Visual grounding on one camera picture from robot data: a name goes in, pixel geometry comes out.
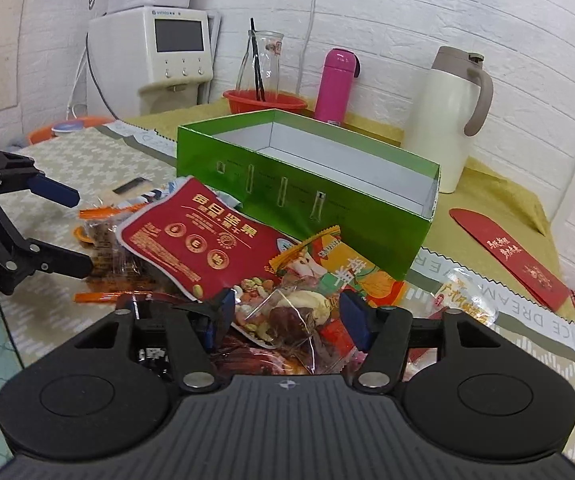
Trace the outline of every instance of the glass pitcher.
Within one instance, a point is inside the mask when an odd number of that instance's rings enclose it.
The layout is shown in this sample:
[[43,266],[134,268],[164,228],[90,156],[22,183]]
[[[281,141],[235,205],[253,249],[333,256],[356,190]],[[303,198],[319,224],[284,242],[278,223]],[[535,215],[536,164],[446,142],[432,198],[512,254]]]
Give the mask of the glass pitcher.
[[236,89],[256,101],[276,101],[283,34],[248,30],[247,52],[236,80]]

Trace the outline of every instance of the open cardboard box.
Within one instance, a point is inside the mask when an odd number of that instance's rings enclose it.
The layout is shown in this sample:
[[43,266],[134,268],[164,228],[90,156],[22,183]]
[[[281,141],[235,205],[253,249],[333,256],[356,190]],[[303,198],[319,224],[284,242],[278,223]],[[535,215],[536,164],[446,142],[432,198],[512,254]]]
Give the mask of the open cardboard box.
[[263,110],[178,128],[177,170],[235,196],[252,218],[303,240],[334,224],[403,279],[439,196],[439,165],[380,140]]

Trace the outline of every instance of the metal screw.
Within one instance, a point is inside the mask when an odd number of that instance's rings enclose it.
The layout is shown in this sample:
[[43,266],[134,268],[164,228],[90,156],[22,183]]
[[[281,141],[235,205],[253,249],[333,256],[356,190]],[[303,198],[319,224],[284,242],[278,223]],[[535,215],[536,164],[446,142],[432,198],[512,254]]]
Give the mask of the metal screw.
[[214,384],[214,376],[207,372],[190,372],[183,377],[183,382],[190,388],[206,388]]
[[382,388],[390,383],[390,378],[383,372],[365,372],[359,376],[359,383],[366,388]]

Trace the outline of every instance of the pink thermos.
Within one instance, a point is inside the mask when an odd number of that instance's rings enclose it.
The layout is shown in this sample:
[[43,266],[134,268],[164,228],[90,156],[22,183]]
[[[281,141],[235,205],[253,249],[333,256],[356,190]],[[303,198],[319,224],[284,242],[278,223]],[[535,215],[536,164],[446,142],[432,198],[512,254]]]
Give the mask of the pink thermos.
[[359,77],[361,65],[353,52],[333,48],[325,58],[314,119],[341,126],[349,102],[352,80]]

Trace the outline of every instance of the white wall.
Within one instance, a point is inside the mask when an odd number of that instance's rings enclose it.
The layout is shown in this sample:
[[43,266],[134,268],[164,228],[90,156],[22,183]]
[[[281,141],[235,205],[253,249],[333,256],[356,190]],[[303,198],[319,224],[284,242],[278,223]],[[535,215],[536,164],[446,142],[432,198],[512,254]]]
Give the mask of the white wall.
[[[233,88],[256,28],[286,35],[282,88],[293,91],[311,0],[192,0],[223,13],[212,97]],[[350,109],[403,126],[437,49],[485,55],[494,79],[490,117],[474,155],[536,192],[553,214],[575,163],[575,0],[317,0],[301,92],[315,96],[333,46],[359,55]],[[575,286],[575,212],[558,245]]]
[[[99,8],[104,10],[106,2],[100,1]],[[0,148],[64,119],[90,14],[88,0],[24,1],[18,105],[0,111]]]

